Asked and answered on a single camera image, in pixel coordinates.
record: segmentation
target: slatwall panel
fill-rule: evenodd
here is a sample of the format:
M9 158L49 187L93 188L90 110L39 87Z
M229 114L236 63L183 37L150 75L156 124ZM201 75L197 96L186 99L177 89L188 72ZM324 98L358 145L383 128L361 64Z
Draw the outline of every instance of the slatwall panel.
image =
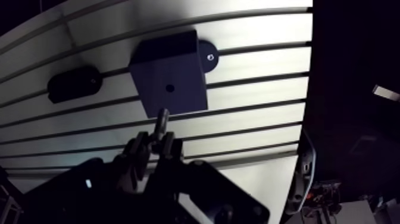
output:
M27 189L87 159L111 161L155 123L127 70L133 50L143 39L196 29L221 55L205 75L209 109L172 116L168 130L183 139L185 161L214 164L278 223L307 97L313 25L307 7L312 1L70 0L38 15L0 37L0 165ZM101 90L52 104L48 80L87 64L102 73ZM260 178L239 177L254 163L281 173L242 175L267 175L277 186L273 197ZM228 166L235 171L224 171Z

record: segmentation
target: white light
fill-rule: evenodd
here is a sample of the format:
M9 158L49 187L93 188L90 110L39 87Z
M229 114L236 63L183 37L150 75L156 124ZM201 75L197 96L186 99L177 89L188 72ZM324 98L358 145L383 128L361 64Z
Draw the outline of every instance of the white light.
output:
M383 88L381 86L376 85L373 89L373 94L378 95L383 98L391 99L393 101L400 100L400 94L393 92L389 89Z
M87 188L92 188L92 183L89 179L86 180L86 186Z

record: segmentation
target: cable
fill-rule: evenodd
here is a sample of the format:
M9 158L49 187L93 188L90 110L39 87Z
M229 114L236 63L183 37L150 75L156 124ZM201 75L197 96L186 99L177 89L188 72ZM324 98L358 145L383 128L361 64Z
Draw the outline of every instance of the cable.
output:
M338 220L336 219L336 216L332 214L333 219L335 220L335 224L338 224Z
M305 224L303 216L303 208L300 209L300 216L301 216L301 221L303 222L303 224Z

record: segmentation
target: screw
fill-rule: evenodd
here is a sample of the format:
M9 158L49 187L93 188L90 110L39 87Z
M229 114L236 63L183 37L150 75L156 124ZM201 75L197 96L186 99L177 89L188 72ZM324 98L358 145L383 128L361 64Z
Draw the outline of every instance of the screw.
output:
M201 165L203 165L203 161L201 161L201 160L196 160L196 161L195 161L195 165L201 166Z
M207 55L207 60L208 60L208 61L214 60L214 55L213 55L213 54Z
M258 206L255 206L255 207L253 208L253 211L254 211L254 213L255 213L257 216L261 215L261 212L262 212L261 208L258 207Z

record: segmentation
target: dark background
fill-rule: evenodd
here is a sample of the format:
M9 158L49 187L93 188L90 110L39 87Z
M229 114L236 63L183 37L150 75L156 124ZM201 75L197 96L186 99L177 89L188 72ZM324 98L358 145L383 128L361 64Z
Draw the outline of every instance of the dark background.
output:
M45 11L62 0L43 0ZM400 13L396 1L314 1L311 75L304 128L317 150L316 180L342 181L342 201L397 195ZM0 35L40 13L39 0L0 3Z

